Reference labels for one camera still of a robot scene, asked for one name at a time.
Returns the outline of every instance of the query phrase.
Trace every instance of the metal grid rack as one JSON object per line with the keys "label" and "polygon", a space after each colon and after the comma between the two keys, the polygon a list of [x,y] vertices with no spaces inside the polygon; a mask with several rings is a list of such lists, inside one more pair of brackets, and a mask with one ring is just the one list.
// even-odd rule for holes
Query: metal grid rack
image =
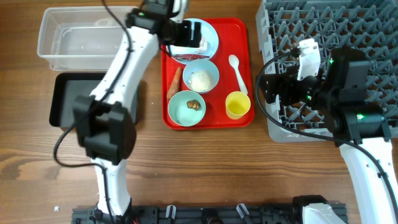
{"label": "metal grid rack", "polygon": [[[378,103],[386,112],[394,137],[398,137],[398,8],[394,1],[284,1],[262,0],[256,15],[259,48],[264,63],[286,53],[294,43],[314,38],[319,43],[321,69],[326,74],[330,50],[348,47],[362,50],[370,61],[369,102]],[[296,65],[286,58],[274,63],[266,74],[284,73]],[[267,111],[282,124],[305,132],[331,136],[323,128],[324,117],[309,107],[300,117],[304,103],[283,106],[277,99]],[[268,122],[274,141],[316,141],[284,131]]]}

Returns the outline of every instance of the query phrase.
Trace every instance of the white spoon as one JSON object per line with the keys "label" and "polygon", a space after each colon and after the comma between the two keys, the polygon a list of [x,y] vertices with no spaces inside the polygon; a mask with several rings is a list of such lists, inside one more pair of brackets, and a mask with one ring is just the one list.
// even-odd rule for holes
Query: white spoon
{"label": "white spoon", "polygon": [[239,59],[235,55],[230,55],[229,56],[229,64],[235,69],[236,73],[236,78],[238,79],[238,84],[239,84],[239,89],[241,89],[241,92],[244,94],[248,94],[248,89],[246,88],[246,85],[244,84],[244,81],[242,79],[241,74],[239,73]]}

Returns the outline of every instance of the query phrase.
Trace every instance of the white plastic bin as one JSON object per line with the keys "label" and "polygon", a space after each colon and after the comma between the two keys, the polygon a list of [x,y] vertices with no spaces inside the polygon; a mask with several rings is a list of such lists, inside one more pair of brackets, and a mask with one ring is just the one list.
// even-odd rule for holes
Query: white plastic bin
{"label": "white plastic bin", "polygon": [[[132,7],[110,6],[122,23]],[[44,12],[37,55],[56,71],[107,70],[123,30],[103,6],[53,7]]]}

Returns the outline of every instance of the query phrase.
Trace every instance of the wooden surface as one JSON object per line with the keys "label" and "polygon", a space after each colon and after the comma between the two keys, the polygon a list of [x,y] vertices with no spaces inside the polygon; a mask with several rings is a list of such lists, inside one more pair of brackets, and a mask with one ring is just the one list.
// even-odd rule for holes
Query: wooden surface
{"label": "wooden surface", "polygon": [[[259,4],[192,0],[187,14],[240,18],[248,27],[253,77],[262,66],[255,21]],[[0,223],[69,223],[73,208],[98,201],[93,168],[60,168],[52,160],[52,147],[61,134],[49,125],[57,72],[36,53],[46,8],[97,5],[95,0],[0,2]],[[128,160],[134,205],[260,204],[321,194],[347,203],[350,223],[360,222],[348,170],[332,143],[273,142],[257,105],[256,117],[246,128],[172,131],[160,115],[160,76],[158,55],[144,76],[139,99],[143,120]],[[74,134],[63,142],[60,157],[65,162],[88,161]],[[59,212],[54,212],[56,205]]]}

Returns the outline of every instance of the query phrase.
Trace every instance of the carrot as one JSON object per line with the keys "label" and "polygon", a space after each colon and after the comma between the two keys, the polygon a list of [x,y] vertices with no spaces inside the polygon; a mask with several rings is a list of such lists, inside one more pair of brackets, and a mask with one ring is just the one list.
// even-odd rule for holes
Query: carrot
{"label": "carrot", "polygon": [[167,100],[171,99],[175,94],[178,93],[178,87],[180,86],[180,79],[182,75],[182,68],[178,68],[175,72],[173,82],[170,85],[169,91],[167,92]]}

